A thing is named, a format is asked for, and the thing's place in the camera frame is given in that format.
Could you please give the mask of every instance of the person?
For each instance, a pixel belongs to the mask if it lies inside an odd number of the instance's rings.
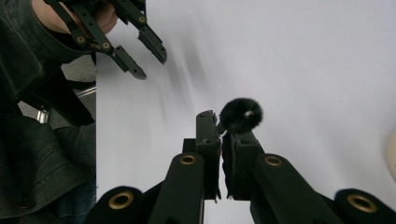
[[[83,223],[95,203],[95,123],[52,130],[12,108],[90,52],[44,0],[1,1],[0,15],[0,224]],[[109,3],[94,18],[105,34],[118,20]]]

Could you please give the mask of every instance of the brass ring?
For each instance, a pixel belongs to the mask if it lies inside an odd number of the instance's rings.
[[[280,166],[282,165],[282,160],[275,156],[265,157],[265,162],[272,166]]]
[[[79,43],[83,43],[83,42],[85,41],[85,38],[82,37],[82,36],[79,36],[79,37],[77,37],[77,41],[78,41]]]
[[[109,43],[103,43],[103,48],[105,48],[105,49],[108,49],[108,48],[110,48],[110,44]]]
[[[180,162],[184,165],[191,165],[196,162],[196,159],[194,156],[183,156],[180,157]]]
[[[114,210],[119,210],[127,207],[133,201],[134,195],[132,192],[125,190],[111,197],[110,201],[108,201],[108,206]]]
[[[378,207],[375,205],[375,203],[359,194],[351,194],[348,195],[346,198],[350,204],[363,212],[374,213],[378,210]]]

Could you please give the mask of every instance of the white surface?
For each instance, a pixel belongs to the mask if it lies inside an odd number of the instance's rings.
[[[264,150],[287,158],[317,192],[333,198],[339,189],[361,189],[396,209],[386,160],[396,127],[394,1],[147,4],[166,64],[121,21],[108,37],[148,79],[98,59],[99,197],[162,181],[183,139],[195,136],[198,113],[218,114],[232,99],[250,97],[264,109],[254,130]],[[248,203],[205,203],[205,224],[253,223]]]

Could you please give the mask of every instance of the black plastic part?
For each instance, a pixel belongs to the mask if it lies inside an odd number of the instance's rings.
[[[279,223],[343,223],[285,158],[261,154],[255,176]]]
[[[195,149],[205,159],[205,199],[221,198],[219,193],[219,159],[221,142],[216,131],[217,118],[208,110],[196,116]]]
[[[197,153],[182,153],[173,158],[149,224],[203,222],[204,164]]]
[[[274,212],[259,188],[253,191],[250,214],[255,224],[278,224]]]
[[[254,136],[248,133],[227,133],[223,137],[222,158],[227,197],[238,201],[250,201],[257,186],[254,166],[259,155],[264,153]]]
[[[132,195],[132,201],[128,203],[124,195]],[[143,194],[139,189],[124,186],[112,189],[101,197],[84,224],[141,224],[143,200]],[[111,204],[126,206],[111,207]]]
[[[359,189],[343,189],[335,194],[334,204],[347,223],[396,223],[396,214],[375,196]]]

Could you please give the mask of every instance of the brass bushing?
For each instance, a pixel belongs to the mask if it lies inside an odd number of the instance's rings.
[[[191,164],[194,164],[196,162],[196,158],[194,156],[190,156],[190,155],[180,157],[179,160],[184,165],[191,165]]]
[[[134,195],[131,191],[125,190],[120,192],[108,201],[108,206],[114,210],[126,208],[134,201]]]
[[[374,213],[378,210],[378,207],[373,203],[370,199],[359,195],[359,194],[351,194],[348,195],[347,201],[352,204],[355,208],[361,210],[366,213]]]

